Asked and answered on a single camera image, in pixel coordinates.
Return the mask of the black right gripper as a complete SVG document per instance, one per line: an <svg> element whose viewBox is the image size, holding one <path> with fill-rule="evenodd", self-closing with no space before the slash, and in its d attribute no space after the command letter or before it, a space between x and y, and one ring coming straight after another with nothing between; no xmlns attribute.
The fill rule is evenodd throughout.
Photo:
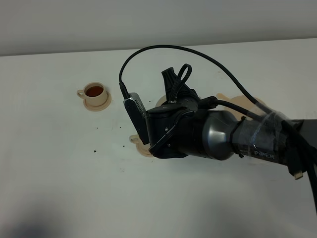
<svg viewBox="0 0 317 238"><path fill-rule="evenodd" d="M200 99L186 85L192 73L190 66L162 72L166 102L146 112L149 152L156 158L184 158L208 155L203 147L203 127L208 115L208 100Z"/></svg>

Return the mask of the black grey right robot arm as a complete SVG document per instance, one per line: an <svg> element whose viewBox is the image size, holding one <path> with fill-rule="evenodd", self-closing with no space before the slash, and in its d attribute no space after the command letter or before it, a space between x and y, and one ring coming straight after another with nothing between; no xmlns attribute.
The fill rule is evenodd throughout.
<svg viewBox="0 0 317 238"><path fill-rule="evenodd" d="M209 110L207 99L200 100L186 85L176 99L146 112L154 157L226 160L237 154L287 165L299 153L297 142L283 127L287 121L276 113L237 119L229 111Z"/></svg>

